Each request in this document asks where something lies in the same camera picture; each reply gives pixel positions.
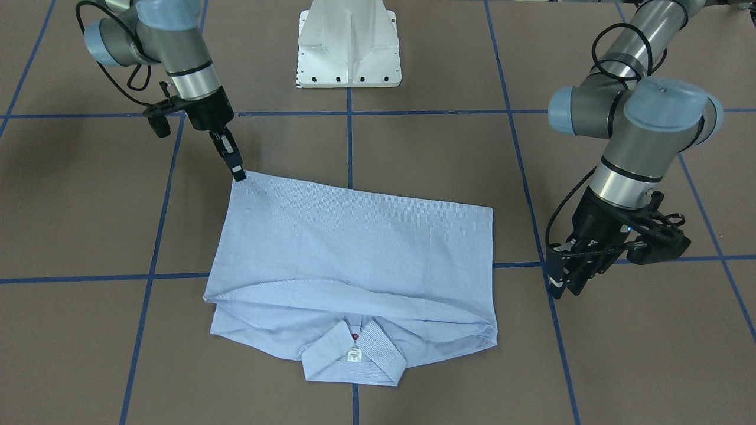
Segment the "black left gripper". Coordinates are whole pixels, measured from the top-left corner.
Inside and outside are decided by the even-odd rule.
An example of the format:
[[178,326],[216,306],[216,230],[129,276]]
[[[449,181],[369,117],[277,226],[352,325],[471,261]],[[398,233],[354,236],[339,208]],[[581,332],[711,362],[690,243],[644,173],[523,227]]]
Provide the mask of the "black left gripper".
[[574,244],[552,244],[546,249],[546,275],[548,293],[558,300],[570,281],[570,292],[579,296],[588,280],[603,267],[608,254],[605,251],[631,250],[627,242],[628,231],[621,231],[629,223],[635,209],[611,204],[587,188],[572,216]]

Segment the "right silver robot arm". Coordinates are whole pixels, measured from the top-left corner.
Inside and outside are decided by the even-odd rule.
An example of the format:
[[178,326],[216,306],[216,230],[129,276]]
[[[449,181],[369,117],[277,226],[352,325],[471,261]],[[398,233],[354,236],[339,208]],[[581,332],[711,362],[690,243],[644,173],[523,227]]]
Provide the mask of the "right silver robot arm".
[[74,14],[98,67],[161,66],[163,99],[144,103],[142,115],[156,136],[171,134],[167,117],[184,112],[207,132],[235,181],[246,178],[243,158],[227,125],[234,110],[206,47],[198,1],[79,1]]

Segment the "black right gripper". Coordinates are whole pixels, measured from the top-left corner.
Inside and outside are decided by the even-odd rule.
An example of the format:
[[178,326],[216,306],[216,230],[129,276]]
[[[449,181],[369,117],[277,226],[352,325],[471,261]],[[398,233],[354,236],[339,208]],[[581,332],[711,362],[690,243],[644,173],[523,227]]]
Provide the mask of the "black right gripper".
[[213,145],[232,173],[234,180],[246,179],[243,158],[235,138],[229,129],[225,129],[235,116],[225,89],[219,88],[204,99],[189,100],[185,105],[184,112],[194,129],[210,132]]

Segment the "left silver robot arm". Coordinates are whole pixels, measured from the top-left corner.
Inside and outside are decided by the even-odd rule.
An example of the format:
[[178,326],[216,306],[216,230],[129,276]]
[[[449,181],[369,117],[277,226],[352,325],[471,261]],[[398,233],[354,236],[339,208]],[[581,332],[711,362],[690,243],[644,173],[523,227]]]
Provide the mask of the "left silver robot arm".
[[548,121],[557,132],[601,138],[607,147],[578,183],[584,193],[562,244],[546,245],[548,291],[578,295],[626,254],[632,264],[680,258],[691,242],[681,214],[663,214],[658,190],[678,153],[707,142],[722,126],[721,103],[694,84],[658,76],[667,46],[709,1],[647,1],[603,55],[592,52],[580,86],[559,89]]

